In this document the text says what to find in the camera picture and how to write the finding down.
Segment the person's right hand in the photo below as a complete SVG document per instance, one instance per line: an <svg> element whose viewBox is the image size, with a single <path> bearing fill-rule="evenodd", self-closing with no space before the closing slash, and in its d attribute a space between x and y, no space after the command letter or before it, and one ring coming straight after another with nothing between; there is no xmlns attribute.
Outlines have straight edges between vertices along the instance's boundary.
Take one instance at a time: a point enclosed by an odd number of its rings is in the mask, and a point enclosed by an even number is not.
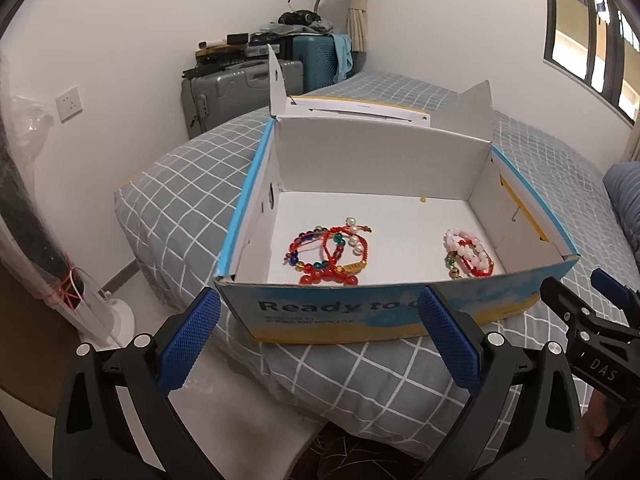
<svg viewBox="0 0 640 480"><path fill-rule="evenodd" d="M585 435L586 464L590 466L598 460L605 450L615 448L623 437L626 428L617 431L608 445L603 444L603 436L610 428L611 422L620 412L620 406L607 398L598 390L593 390L587 411L582 415L582 426Z"/></svg>

